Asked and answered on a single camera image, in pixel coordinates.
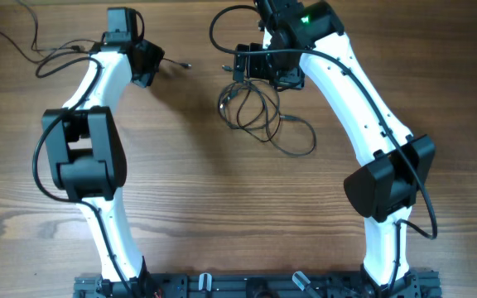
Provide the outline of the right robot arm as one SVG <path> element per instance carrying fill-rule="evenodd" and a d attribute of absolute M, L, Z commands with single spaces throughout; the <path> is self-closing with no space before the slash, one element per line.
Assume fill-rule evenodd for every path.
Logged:
<path fill-rule="evenodd" d="M 435 145 L 415 137 L 381 99 L 364 73 L 332 6 L 324 1 L 256 1 L 262 44 L 234 50 L 242 79 L 265 79 L 278 89 L 300 89 L 309 78 L 348 135 L 359 169 L 344 180 L 344 192 L 364 218 L 366 252 L 361 294 L 397 297 L 423 285 L 406 259 L 409 217 L 425 186 Z"/>

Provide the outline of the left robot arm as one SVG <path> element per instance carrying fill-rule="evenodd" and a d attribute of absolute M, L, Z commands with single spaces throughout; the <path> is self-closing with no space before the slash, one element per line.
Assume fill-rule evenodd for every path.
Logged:
<path fill-rule="evenodd" d="M 129 84 L 152 84 L 165 52 L 145 40 L 137 10 L 111 7 L 107 15 L 107 31 L 84 57 L 89 68 L 79 88 L 62 108 L 44 112 L 33 156 L 46 149 L 55 187 L 85 216 L 99 253 L 100 275 L 76 279 L 75 296 L 150 297 L 156 287 L 123 206 L 128 164 L 113 113 Z"/>

